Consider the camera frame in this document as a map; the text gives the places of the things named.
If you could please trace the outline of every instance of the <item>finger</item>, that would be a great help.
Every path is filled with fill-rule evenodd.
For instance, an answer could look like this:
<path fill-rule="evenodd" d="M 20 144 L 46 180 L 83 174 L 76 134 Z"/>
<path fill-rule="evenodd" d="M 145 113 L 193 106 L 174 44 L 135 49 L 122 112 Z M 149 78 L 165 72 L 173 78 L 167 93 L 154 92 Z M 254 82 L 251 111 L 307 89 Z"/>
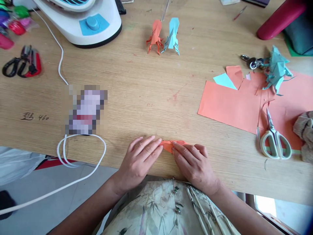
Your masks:
<path fill-rule="evenodd" d="M 196 149 L 196 147 L 194 147 L 193 145 L 183 145 L 186 149 L 189 150 L 189 152 L 191 152 L 191 154 L 193 156 L 195 156 L 197 159 L 201 160 L 201 157 L 203 157 L 201 155 L 201 153 L 199 152 L 198 149 Z"/>
<path fill-rule="evenodd" d="M 189 152 L 188 149 L 176 143 L 175 141 L 173 141 L 173 145 L 174 145 L 174 148 L 178 150 L 181 153 L 181 155 L 184 156 L 184 158 L 189 162 L 190 165 L 196 164 L 196 158 L 192 155 L 191 152 Z"/>
<path fill-rule="evenodd" d="M 141 157 L 143 160 L 146 160 L 151 153 L 160 145 L 162 139 L 159 138 L 156 141 L 150 142 L 149 145 L 147 145 L 143 151 L 138 155 L 138 157 Z"/>
<path fill-rule="evenodd" d="M 172 151 L 173 151 L 175 162 L 181 171 L 185 168 L 188 169 L 191 167 L 189 162 L 184 158 L 183 155 L 180 154 L 180 152 L 178 152 L 175 148 L 172 148 Z"/>
<path fill-rule="evenodd" d="M 155 136 L 152 135 L 146 139 L 142 139 L 141 141 L 139 141 L 132 151 L 134 155 L 137 156 L 139 153 L 141 153 L 141 151 L 147 146 L 147 144 L 149 144 L 154 138 Z"/>
<path fill-rule="evenodd" d="M 205 147 L 205 146 L 199 145 L 199 144 L 195 144 L 195 147 L 196 147 L 197 150 L 199 150 L 199 152 L 200 152 L 203 156 L 205 156 L 206 158 L 209 157 L 208 151 L 206 150 L 206 147 Z"/>
<path fill-rule="evenodd" d="M 143 137 L 138 137 L 137 139 L 133 140 L 129 146 L 128 146 L 128 149 L 127 149 L 127 152 L 130 153 L 133 149 L 134 149 L 134 146 L 136 145 L 136 143 L 138 143 L 139 141 L 141 141 L 143 139 Z"/>
<path fill-rule="evenodd" d="M 153 163 L 155 163 L 157 158 L 160 156 L 162 150 L 163 146 L 159 145 L 144 161 L 149 169 L 152 167 Z"/>

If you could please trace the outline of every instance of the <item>blue origami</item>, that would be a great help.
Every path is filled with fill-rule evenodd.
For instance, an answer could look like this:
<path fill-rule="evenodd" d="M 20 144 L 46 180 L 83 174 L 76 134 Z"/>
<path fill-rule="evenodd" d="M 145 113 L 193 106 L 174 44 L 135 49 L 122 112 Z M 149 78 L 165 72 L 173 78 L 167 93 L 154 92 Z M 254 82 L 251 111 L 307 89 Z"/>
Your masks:
<path fill-rule="evenodd" d="M 273 45 L 273 49 L 271 51 L 271 57 L 269 58 L 268 64 L 263 64 L 265 67 L 269 67 L 269 73 L 265 73 L 267 79 L 267 86 L 263 88 L 263 90 L 274 86 L 275 92 L 277 95 L 281 96 L 279 92 L 280 85 L 285 82 L 289 81 L 284 80 L 284 76 L 292 77 L 292 73 L 286 67 L 286 63 L 289 63 L 285 57 L 283 57 L 276 46 Z"/>
<path fill-rule="evenodd" d="M 170 21 L 170 35 L 167 37 L 166 42 L 164 44 L 164 50 L 161 53 L 163 53 L 167 48 L 169 49 L 175 48 L 176 52 L 179 55 L 178 40 L 176 38 L 178 27 L 179 27 L 178 18 L 172 18 Z"/>

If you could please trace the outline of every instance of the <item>gray floor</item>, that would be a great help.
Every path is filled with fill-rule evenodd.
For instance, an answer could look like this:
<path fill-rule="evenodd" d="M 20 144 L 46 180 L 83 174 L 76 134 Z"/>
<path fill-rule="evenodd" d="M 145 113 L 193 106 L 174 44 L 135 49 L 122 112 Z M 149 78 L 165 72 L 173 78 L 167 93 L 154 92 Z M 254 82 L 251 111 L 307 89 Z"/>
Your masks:
<path fill-rule="evenodd" d="M 0 186 L 0 191 L 7 190 L 12 198 L 21 204 L 86 176 L 92 170 L 93 168 L 86 165 L 71 169 L 55 166 L 37 170 L 25 178 Z M 0 234 L 46 234 L 90 197 L 116 171 L 113 168 L 100 166 L 86 180 L 14 212 L 6 220 L 0 221 Z M 298 233 L 304 234 L 313 207 L 281 200 L 275 200 L 275 204 L 277 217 Z"/>

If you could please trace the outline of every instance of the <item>white-handled scissors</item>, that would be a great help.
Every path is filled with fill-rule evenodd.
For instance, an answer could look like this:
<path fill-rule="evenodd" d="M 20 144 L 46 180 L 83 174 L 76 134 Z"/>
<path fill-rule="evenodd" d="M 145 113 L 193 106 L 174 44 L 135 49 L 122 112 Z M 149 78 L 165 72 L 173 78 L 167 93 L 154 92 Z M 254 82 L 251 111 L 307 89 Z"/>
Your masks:
<path fill-rule="evenodd" d="M 260 146 L 263 154 L 266 157 L 273 158 L 273 159 L 289 159 L 292 155 L 291 146 L 288 142 L 288 140 L 281 135 L 278 131 L 275 130 L 273 121 L 271 118 L 271 115 L 267 109 L 267 120 L 269 125 L 269 131 L 266 131 L 266 133 L 262 136 Z M 270 151 L 271 154 L 269 154 L 266 151 L 265 141 L 268 139 L 268 142 L 270 144 Z M 286 152 L 285 155 L 283 154 L 283 147 L 281 143 L 284 143 L 286 146 Z"/>

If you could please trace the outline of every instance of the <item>black scissors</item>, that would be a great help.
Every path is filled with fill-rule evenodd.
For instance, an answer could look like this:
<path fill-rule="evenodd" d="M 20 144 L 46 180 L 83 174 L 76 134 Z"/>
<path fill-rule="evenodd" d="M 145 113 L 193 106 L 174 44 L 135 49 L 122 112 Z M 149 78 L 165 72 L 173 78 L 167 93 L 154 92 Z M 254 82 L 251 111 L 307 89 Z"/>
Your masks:
<path fill-rule="evenodd" d="M 23 71 L 26 64 L 30 62 L 31 52 L 32 46 L 25 45 L 21 51 L 21 56 L 19 58 L 15 57 L 3 66 L 2 74 L 5 75 L 6 77 L 14 77 L 16 74 L 20 77 L 25 77 Z M 10 73 L 7 73 L 8 68 L 11 66 L 13 66 L 12 71 Z"/>

